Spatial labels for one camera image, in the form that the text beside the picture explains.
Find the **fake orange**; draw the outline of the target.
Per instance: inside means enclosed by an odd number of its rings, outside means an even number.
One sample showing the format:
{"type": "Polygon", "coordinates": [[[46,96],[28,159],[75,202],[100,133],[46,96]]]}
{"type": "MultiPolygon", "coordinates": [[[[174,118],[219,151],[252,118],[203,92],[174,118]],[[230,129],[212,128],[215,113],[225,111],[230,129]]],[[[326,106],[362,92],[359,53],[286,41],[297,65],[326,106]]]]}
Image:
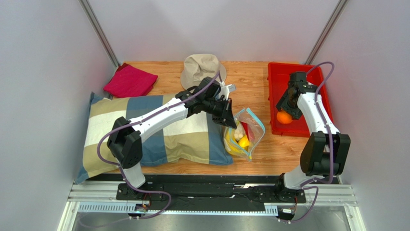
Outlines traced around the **fake orange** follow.
{"type": "Polygon", "coordinates": [[[293,117],[284,110],[276,114],[276,119],[281,124],[290,124],[293,121],[293,117]]]}

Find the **clear zip top bag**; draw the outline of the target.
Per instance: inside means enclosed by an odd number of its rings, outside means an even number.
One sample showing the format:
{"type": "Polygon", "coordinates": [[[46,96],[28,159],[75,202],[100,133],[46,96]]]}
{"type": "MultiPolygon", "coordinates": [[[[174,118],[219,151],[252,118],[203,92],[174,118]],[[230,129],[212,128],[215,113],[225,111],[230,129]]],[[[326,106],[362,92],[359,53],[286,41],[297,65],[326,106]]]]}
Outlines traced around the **clear zip top bag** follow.
{"type": "Polygon", "coordinates": [[[256,146],[261,142],[266,129],[261,120],[250,109],[242,109],[234,116],[237,128],[225,128],[223,141],[225,150],[251,162],[256,146]]]}

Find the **fake red chili pepper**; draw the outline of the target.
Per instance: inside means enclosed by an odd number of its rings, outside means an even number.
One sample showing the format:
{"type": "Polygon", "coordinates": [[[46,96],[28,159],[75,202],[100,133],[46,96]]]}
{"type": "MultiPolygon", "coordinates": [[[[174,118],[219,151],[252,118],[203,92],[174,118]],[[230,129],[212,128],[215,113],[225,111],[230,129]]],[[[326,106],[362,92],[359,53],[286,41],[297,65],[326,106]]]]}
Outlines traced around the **fake red chili pepper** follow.
{"type": "Polygon", "coordinates": [[[254,135],[254,132],[252,130],[252,125],[249,123],[241,122],[241,125],[243,126],[245,133],[247,135],[247,138],[249,141],[254,142],[256,140],[256,137],[254,135]]]}

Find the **fake banana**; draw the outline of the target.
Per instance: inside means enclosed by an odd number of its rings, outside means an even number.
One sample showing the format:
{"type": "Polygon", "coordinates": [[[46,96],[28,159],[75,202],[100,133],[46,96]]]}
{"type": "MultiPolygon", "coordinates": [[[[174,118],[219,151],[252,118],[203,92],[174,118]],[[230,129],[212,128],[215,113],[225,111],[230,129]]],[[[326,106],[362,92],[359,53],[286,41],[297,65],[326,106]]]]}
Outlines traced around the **fake banana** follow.
{"type": "Polygon", "coordinates": [[[234,131],[235,129],[232,128],[225,129],[223,135],[225,149],[231,155],[246,158],[248,156],[248,149],[243,149],[238,145],[238,142],[234,139],[234,131]]]}

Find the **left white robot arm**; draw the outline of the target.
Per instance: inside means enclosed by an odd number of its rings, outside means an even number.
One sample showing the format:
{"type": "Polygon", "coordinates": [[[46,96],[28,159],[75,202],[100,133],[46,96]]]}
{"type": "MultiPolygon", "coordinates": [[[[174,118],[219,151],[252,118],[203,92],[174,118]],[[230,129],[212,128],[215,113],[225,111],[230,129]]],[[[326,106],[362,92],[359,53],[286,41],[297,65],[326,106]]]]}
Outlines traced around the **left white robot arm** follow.
{"type": "Polygon", "coordinates": [[[175,95],[170,101],[142,116],[132,119],[119,117],[110,132],[102,137],[116,161],[124,181],[134,192],[162,194],[163,191],[141,190],[146,182],[140,161],[143,157],[143,143],[163,128],[201,112],[212,116],[216,124],[236,128],[232,113],[232,99],[229,94],[236,90],[234,84],[218,82],[217,77],[206,77],[199,85],[190,87],[175,95]]]}

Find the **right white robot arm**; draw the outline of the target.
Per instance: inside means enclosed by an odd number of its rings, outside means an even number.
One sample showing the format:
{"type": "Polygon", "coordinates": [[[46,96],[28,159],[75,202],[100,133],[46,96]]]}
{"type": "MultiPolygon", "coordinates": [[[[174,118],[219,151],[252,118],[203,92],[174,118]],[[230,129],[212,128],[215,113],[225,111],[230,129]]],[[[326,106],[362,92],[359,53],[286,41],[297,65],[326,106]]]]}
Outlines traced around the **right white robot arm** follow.
{"type": "Polygon", "coordinates": [[[291,73],[288,88],[276,105],[279,112],[287,113],[293,120],[303,116],[310,132],[300,164],[278,178],[275,197],[279,201],[293,200],[313,182],[330,184],[343,172],[351,139],[332,123],[320,88],[307,81],[305,72],[291,73]]]}

